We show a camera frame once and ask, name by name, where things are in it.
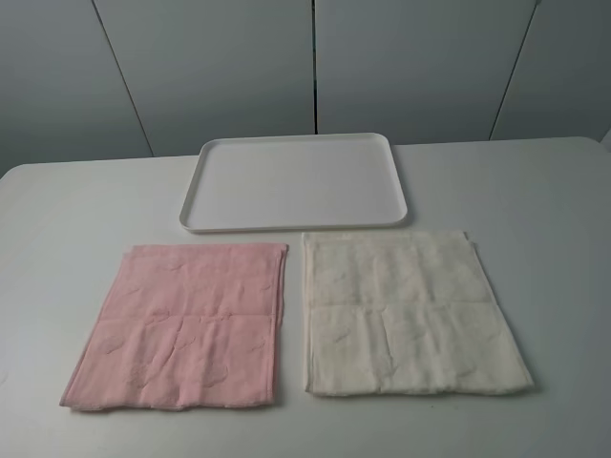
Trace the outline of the pink terry towel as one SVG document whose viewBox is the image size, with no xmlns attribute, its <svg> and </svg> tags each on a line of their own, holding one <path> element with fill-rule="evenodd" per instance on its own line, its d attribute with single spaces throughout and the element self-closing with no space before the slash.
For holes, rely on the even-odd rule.
<svg viewBox="0 0 611 458">
<path fill-rule="evenodd" d="M 77 411 L 273 404 L 283 243 L 136 245 L 60 404 Z"/>
</svg>

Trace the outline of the white rectangular plastic tray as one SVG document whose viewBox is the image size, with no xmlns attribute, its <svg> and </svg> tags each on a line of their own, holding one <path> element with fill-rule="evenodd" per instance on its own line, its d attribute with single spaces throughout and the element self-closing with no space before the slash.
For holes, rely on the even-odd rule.
<svg viewBox="0 0 611 458">
<path fill-rule="evenodd" d="M 389 141 L 361 133 L 211 140 L 179 222 L 229 233 L 392 227 L 407 216 Z"/>
</svg>

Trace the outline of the cream white terry towel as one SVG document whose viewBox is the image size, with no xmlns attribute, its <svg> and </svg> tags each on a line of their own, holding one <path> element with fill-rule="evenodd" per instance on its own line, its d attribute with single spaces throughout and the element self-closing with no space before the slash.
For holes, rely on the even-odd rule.
<svg viewBox="0 0 611 458">
<path fill-rule="evenodd" d="M 505 395 L 533 386 L 465 233 L 310 232 L 302 244 L 308 393 Z"/>
</svg>

